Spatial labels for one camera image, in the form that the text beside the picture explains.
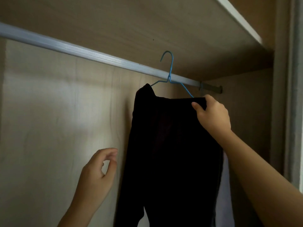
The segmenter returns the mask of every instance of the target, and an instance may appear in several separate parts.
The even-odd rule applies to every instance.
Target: white shelf edge
[[[101,53],[92,49],[71,44],[55,38],[33,33],[31,31],[21,29],[15,26],[11,26],[8,24],[4,24],[2,22],[0,22],[0,36],[14,41],[19,41],[22,43],[38,46],[41,48],[46,48],[53,51],[66,53],[72,56],[85,58],[91,61],[97,61],[100,63],[109,64],[112,66],[147,74],[150,76],[156,76],[159,78],[167,79],[169,75],[168,72],[159,69],[151,68],[132,61],[124,60],[119,57],[114,57],[105,53]],[[175,74],[172,74],[172,80],[190,86],[200,87],[199,81],[191,80],[189,78],[178,76]]]
[[[262,38],[254,30],[254,28],[245,20],[245,18],[237,11],[237,9],[229,2],[229,0],[216,0],[221,6],[265,49]]]

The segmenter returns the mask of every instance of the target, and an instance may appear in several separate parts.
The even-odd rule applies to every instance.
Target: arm
[[[116,173],[118,150],[98,150],[83,167],[74,198],[58,227],[86,227],[108,194]],[[110,160],[106,175],[101,171],[104,160]]]
[[[303,195],[231,131],[223,104],[205,98],[206,110],[192,103],[198,120],[226,152],[264,226],[303,226]]]

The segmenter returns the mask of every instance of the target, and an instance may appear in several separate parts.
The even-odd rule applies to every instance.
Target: metal closet rod
[[[66,53],[72,56],[85,58],[91,61],[97,61],[104,64],[128,69],[135,72],[140,72],[150,76],[156,76],[159,78],[167,79],[168,72],[161,71],[159,69],[151,68],[142,64],[138,64],[132,61],[124,60],[119,57],[114,57],[105,53],[101,53],[92,49],[88,49],[79,45],[71,44],[65,41],[57,40],[48,36],[33,33],[31,31],[21,29],[15,26],[4,24],[0,22],[0,36],[8,38],[14,41],[38,46],[54,50],[61,53]],[[199,87],[199,89],[210,90],[216,93],[222,93],[222,86],[215,87],[208,84],[203,84],[196,80],[191,80],[186,77],[171,75],[173,81],[181,82],[190,86]]]

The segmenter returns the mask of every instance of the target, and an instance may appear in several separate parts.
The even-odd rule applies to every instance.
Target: blue hanger
[[[165,51],[165,52],[163,53],[160,62],[162,61],[162,59],[163,59],[165,53],[170,53],[170,54],[172,55],[172,63],[173,63],[173,61],[174,61],[174,56],[173,56],[173,54],[172,54],[170,51]],[[171,84],[181,84],[181,85],[185,88],[185,90],[187,91],[187,93],[193,98],[192,94],[187,90],[187,88],[184,86],[184,84],[182,84],[182,83],[180,83],[180,82],[172,81],[172,63],[171,63],[171,68],[170,68],[170,70],[169,70],[169,76],[167,77],[167,80],[166,80],[166,81],[164,81],[164,80],[158,80],[156,83],[152,84],[151,86],[154,86],[155,84],[157,84],[157,83],[159,83],[159,82],[167,83],[168,81],[169,81]]]

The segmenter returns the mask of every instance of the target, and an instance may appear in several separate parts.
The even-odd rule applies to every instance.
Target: hand
[[[230,120],[228,110],[223,104],[216,101],[212,96],[205,95],[206,110],[198,103],[192,102],[191,105],[197,111],[197,117],[200,124],[212,135],[221,133],[221,131],[230,130]]]
[[[83,167],[70,208],[58,226],[87,226],[112,187],[118,150],[98,150]],[[104,160],[110,160],[106,174],[101,171]]]

